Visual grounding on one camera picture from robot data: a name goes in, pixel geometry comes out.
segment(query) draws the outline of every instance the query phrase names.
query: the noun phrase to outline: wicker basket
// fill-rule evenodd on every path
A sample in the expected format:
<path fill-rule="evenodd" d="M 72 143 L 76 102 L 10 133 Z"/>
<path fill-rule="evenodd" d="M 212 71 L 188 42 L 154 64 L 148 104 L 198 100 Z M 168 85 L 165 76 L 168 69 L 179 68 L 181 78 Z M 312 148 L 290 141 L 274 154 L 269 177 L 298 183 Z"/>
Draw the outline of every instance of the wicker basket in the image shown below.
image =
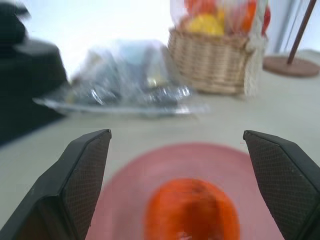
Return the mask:
<path fill-rule="evenodd" d="M 267 43 L 261 37 L 266 5 L 258 0 L 250 38 L 169 30 L 170 55 L 190 85 L 205 93 L 256 94 Z"/>
<path fill-rule="evenodd" d="M 205 36 L 170 30 L 168 48 L 179 71 L 201 92 L 243 94 L 246 64 L 246 37 Z"/>

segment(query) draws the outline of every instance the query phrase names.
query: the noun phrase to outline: plastic bag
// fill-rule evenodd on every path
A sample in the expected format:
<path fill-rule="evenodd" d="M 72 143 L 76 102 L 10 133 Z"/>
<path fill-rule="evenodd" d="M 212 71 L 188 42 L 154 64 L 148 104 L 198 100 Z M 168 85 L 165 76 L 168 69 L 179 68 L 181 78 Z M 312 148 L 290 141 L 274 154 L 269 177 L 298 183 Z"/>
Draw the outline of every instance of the plastic bag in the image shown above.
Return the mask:
<path fill-rule="evenodd" d="M 35 102 L 61 113 L 205 112 L 208 107 L 186 85 L 167 48 L 159 41 L 116 41 L 89 51 L 73 78 Z"/>
<path fill-rule="evenodd" d="M 181 31 L 206 35 L 248 35 L 252 29 L 259 0 L 171 0 L 171 18 Z M 262 35 L 270 23 L 266 7 Z"/>

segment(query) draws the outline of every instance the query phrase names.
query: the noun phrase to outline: table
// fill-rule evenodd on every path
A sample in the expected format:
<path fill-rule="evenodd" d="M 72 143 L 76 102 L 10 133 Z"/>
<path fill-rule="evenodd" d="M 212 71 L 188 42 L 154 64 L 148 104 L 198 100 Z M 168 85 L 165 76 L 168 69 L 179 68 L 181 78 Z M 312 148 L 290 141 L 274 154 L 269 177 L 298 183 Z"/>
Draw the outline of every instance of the table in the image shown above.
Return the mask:
<path fill-rule="evenodd" d="M 320 53 L 298 54 L 320 64 Z M 104 183 L 133 158 L 174 143 L 205 142 L 247 152 L 244 130 L 293 141 L 320 165 L 320 76 L 290 79 L 264 72 L 255 98 L 204 95 L 207 114 L 146 119 L 82 115 L 56 122 L 0 149 L 0 228 L 37 178 L 83 134 L 111 129 Z"/>

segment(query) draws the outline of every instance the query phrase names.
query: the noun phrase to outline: pink plate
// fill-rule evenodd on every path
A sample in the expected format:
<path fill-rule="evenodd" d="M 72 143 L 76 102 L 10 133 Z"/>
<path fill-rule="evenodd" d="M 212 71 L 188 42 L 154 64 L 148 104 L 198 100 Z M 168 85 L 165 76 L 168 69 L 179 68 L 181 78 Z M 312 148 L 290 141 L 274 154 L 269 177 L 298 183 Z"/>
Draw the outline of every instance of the pink plate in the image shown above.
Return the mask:
<path fill-rule="evenodd" d="M 156 149 L 122 169 L 101 192 L 86 240 L 143 240 L 149 199 L 177 178 L 201 179 L 224 190 L 238 211 L 241 240 L 283 240 L 259 192 L 250 157 L 205 143 Z"/>

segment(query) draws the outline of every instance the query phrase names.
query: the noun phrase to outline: black object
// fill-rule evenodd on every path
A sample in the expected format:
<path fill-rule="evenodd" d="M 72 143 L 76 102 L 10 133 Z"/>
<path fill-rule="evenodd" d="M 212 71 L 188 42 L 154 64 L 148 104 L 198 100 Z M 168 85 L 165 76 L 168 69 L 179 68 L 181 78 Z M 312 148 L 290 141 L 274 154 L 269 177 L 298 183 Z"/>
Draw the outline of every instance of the black object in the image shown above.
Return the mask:
<path fill-rule="evenodd" d="M 0 54 L 0 146 L 61 119 L 62 115 L 32 98 L 66 82 L 59 49 L 53 44 L 26 39 Z"/>
<path fill-rule="evenodd" d="M 84 240 L 103 182 L 110 130 L 72 141 L 35 182 L 0 231 L 1 240 Z"/>
<path fill-rule="evenodd" d="M 18 16 L 28 13 L 24 6 L 16 6 L 10 3 L 0 3 L 0 54 L 1 50 L 23 42 L 26 36 L 26 28 Z"/>
<path fill-rule="evenodd" d="M 320 168 L 295 143 L 245 131 L 262 197 L 285 240 L 320 239 Z"/>

